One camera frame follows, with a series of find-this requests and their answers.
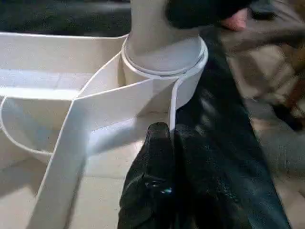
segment black glove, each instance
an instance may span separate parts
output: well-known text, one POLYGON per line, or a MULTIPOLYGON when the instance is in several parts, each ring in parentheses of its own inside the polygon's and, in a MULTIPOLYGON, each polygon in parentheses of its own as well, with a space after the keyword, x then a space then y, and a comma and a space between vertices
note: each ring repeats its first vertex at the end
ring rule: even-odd
POLYGON ((229 18, 251 2, 252 0, 169 0, 166 17, 174 27, 189 29, 229 18))
POLYGON ((127 173, 118 229, 169 229, 175 217, 174 154, 168 126, 149 127, 127 173))

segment white pipe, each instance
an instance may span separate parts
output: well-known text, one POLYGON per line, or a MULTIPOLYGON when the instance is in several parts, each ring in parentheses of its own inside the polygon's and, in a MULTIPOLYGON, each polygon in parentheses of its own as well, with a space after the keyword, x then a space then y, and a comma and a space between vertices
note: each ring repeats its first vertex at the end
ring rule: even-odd
POLYGON ((135 68, 159 76, 182 74, 194 67, 204 52, 198 30, 170 26, 164 14, 166 3, 131 0, 132 31, 123 50, 135 68))

